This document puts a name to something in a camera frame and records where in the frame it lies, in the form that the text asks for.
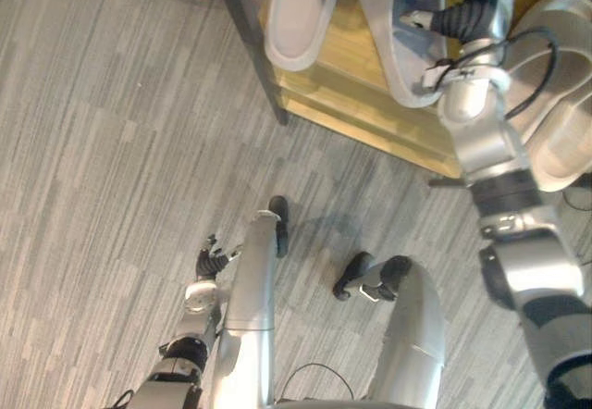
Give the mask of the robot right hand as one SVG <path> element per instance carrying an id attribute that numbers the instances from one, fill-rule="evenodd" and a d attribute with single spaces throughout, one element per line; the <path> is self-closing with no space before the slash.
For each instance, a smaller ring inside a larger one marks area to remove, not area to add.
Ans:
<path id="1" fill-rule="evenodd" d="M 399 15 L 408 26 L 470 43 L 481 39 L 506 38 L 513 16 L 514 0 L 462 0 L 441 10 L 413 10 Z"/>

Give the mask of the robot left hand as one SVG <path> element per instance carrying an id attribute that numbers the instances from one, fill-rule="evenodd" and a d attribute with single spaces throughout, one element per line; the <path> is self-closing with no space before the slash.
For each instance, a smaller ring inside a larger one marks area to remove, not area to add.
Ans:
<path id="1" fill-rule="evenodd" d="M 204 246 L 200 249 L 196 264 L 195 276 L 198 281 L 215 280 L 216 276 L 222 272 L 226 266 L 241 256 L 243 245 L 239 244 L 229 253 L 225 253 L 220 247 L 216 246 L 217 238 L 215 234 L 210 234 Z"/>

